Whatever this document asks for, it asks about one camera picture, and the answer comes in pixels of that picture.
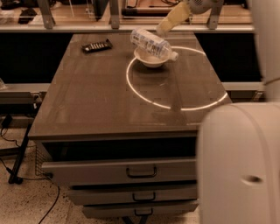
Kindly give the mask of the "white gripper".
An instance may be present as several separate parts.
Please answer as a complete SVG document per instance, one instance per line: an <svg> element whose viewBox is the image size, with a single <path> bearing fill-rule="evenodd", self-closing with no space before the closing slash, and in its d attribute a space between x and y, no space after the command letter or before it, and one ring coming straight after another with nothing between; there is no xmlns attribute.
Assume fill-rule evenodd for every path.
<svg viewBox="0 0 280 224"><path fill-rule="evenodd" d="M221 11L224 0L187 0L178 3L157 25L156 32L164 36L172 28L184 23L192 14L203 14L211 11L217 14Z"/></svg>

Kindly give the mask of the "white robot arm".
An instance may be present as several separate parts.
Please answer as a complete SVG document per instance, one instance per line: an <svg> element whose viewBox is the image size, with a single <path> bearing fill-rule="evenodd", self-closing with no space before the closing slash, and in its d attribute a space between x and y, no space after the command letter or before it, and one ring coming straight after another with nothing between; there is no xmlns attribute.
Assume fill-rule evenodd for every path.
<svg viewBox="0 0 280 224"><path fill-rule="evenodd" d="M265 102L208 113L197 136L200 224L280 224L280 0L248 0Z"/></svg>

